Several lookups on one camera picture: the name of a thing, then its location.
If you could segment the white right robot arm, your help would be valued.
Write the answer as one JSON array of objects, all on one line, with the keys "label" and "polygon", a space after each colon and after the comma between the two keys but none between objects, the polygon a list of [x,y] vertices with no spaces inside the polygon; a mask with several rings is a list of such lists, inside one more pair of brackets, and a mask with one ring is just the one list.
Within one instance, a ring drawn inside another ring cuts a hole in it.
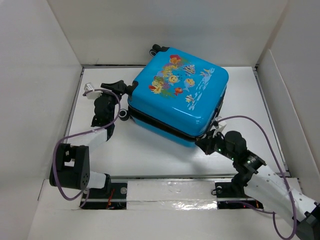
[{"label": "white right robot arm", "polygon": [[320,204],[295,188],[286,186],[264,160],[248,150],[247,142],[237,131],[209,134],[195,143],[206,155],[217,152],[232,160],[237,174],[231,191],[261,202],[295,230],[301,240],[320,238]]}]

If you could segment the blue kids suitcase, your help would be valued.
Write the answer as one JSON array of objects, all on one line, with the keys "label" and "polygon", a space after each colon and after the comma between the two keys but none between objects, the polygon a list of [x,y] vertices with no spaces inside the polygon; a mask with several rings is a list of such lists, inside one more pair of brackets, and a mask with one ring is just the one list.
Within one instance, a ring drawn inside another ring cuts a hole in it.
[{"label": "blue kids suitcase", "polygon": [[218,116],[229,80],[213,63],[173,47],[154,44],[150,62],[135,77],[127,94],[123,121],[185,147],[194,147]]}]

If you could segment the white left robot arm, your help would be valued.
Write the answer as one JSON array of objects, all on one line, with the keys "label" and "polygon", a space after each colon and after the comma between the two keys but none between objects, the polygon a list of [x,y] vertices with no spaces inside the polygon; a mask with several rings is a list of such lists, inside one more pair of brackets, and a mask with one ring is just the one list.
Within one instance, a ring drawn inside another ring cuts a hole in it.
[{"label": "white left robot arm", "polygon": [[120,117],[121,98],[123,95],[131,97],[137,86],[136,80],[130,85],[123,80],[103,83],[100,88],[94,88],[91,83],[85,85],[83,96],[94,101],[93,126],[90,130],[63,137],[53,150],[49,182],[66,200],[71,201],[72,197],[68,197],[64,189],[81,193],[94,189],[103,199],[111,194],[110,176],[91,171],[90,153],[111,138],[115,121]]}]

